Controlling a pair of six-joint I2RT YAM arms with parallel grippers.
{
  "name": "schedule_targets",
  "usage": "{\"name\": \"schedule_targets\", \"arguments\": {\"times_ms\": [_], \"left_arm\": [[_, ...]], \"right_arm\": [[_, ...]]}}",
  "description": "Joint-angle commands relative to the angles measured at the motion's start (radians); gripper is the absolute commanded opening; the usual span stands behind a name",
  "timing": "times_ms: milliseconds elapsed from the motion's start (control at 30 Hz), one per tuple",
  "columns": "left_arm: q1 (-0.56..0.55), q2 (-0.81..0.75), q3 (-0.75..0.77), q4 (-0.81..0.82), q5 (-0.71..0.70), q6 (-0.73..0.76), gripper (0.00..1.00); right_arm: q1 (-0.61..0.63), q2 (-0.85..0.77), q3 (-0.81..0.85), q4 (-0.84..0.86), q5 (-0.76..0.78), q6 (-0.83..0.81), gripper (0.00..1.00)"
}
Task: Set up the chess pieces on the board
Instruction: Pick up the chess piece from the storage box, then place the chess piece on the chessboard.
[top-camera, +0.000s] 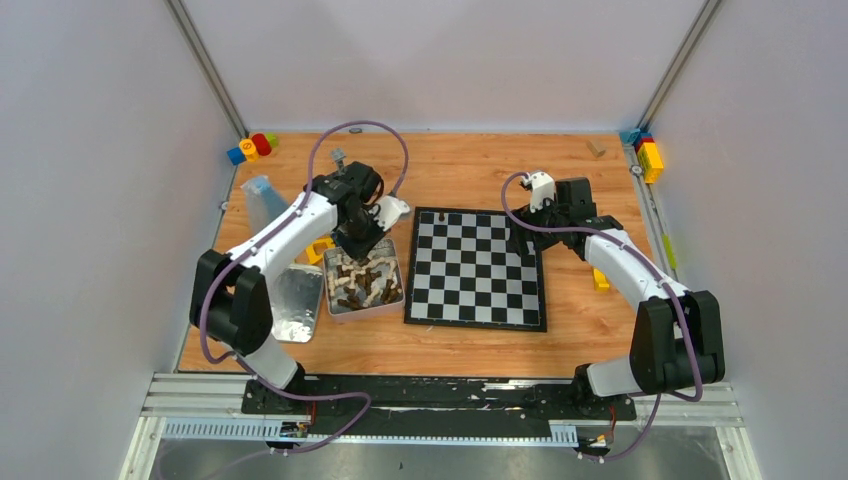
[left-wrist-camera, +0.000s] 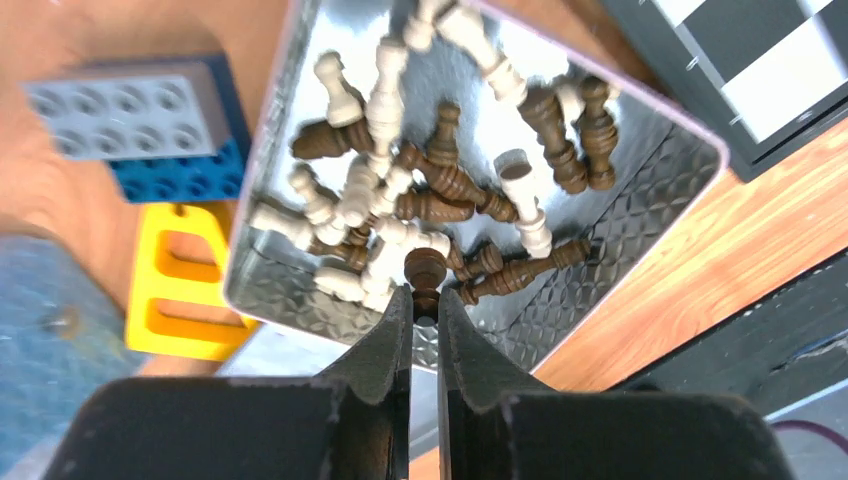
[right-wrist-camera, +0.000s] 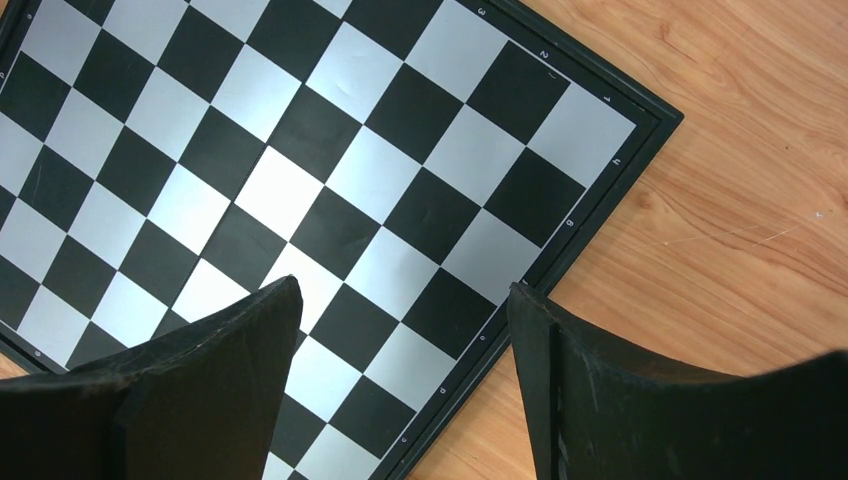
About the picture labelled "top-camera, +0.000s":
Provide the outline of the folding chess board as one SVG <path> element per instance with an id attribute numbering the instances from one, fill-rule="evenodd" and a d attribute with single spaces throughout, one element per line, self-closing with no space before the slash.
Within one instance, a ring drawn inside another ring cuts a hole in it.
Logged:
<path id="1" fill-rule="evenodd" d="M 439 212 L 446 214 L 439 221 Z M 417 207 L 406 324 L 548 330 L 541 253 L 507 250 L 507 216 L 494 210 Z"/>

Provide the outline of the silver tin lid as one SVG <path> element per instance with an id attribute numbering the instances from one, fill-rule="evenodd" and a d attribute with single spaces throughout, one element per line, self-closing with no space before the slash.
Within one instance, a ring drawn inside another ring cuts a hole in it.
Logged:
<path id="1" fill-rule="evenodd" d="M 321 268 L 297 263 L 272 282 L 269 287 L 272 334 L 277 341 L 304 344 L 313 338 L 324 284 Z"/>

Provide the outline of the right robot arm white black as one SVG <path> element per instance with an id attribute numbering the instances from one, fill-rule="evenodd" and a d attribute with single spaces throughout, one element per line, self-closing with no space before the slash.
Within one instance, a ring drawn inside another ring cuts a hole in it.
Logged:
<path id="1" fill-rule="evenodd" d="M 596 417 L 621 395 L 668 394 L 697 402 L 705 385 L 725 374 L 720 308 L 707 290 L 694 291 L 643 254 L 623 225 L 601 215 L 587 178 L 556 180 L 534 171 L 511 175 L 530 201 L 504 210 L 508 245 L 521 256 L 556 245 L 603 274 L 636 314 L 628 354 L 583 365 L 571 403 Z"/>

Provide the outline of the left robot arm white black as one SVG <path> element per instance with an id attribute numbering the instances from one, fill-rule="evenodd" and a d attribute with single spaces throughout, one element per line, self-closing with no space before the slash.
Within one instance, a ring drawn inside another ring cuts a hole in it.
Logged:
<path id="1" fill-rule="evenodd" d="M 198 259 L 189 321 L 203 341 L 215 340 L 246 370 L 269 385 L 268 400 L 283 413 L 306 400 L 302 366 L 272 333 L 270 288 L 309 245 L 329 235 L 355 260 L 368 256 L 390 224 L 380 219 L 375 195 L 384 182 L 370 166 L 353 162 L 312 179 L 282 215 L 226 253 L 210 249 Z"/>

